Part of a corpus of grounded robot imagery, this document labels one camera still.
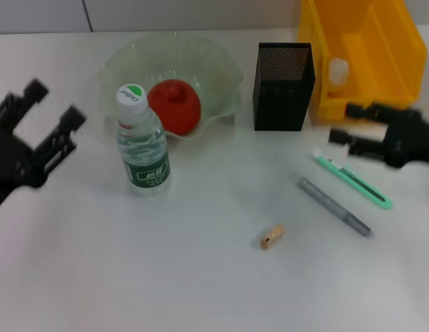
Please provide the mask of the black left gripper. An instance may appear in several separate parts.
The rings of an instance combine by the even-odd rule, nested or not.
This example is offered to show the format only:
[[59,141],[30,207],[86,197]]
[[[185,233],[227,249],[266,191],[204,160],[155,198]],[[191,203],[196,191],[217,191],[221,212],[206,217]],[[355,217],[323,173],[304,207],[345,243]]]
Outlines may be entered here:
[[0,206],[19,187],[42,187],[48,173],[76,149],[71,133],[86,117],[75,107],[62,114],[56,128],[36,148],[14,134],[24,116],[47,95],[48,89],[34,79],[22,96],[9,93],[0,103]]

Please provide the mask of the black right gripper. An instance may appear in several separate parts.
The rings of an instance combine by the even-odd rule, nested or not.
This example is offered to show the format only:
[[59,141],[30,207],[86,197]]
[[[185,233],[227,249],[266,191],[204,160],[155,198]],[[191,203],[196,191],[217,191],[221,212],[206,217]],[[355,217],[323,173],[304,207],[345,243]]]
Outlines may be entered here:
[[[345,115],[357,120],[390,121],[391,109],[379,103],[367,107],[348,103]],[[347,145],[351,156],[384,158],[384,163],[397,169],[411,162],[429,164],[429,122],[417,110],[400,112],[387,126],[383,143],[339,129],[330,130],[328,143]]]

